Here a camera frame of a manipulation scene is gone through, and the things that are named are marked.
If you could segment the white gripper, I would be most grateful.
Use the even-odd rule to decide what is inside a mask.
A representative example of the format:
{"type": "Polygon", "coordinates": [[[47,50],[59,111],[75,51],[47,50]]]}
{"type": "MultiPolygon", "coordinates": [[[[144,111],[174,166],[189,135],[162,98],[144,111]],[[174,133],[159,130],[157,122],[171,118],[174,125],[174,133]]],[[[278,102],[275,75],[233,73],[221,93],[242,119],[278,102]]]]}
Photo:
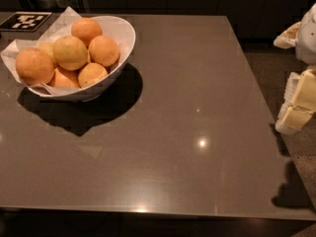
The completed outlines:
{"type": "MultiPolygon", "coordinates": [[[[306,64],[316,63],[316,4],[297,22],[274,40],[274,46],[295,47],[296,57],[306,64]]],[[[316,67],[301,74],[292,72],[286,82],[284,103],[277,115],[276,131],[292,135],[300,131],[316,114],[316,67]]]]}

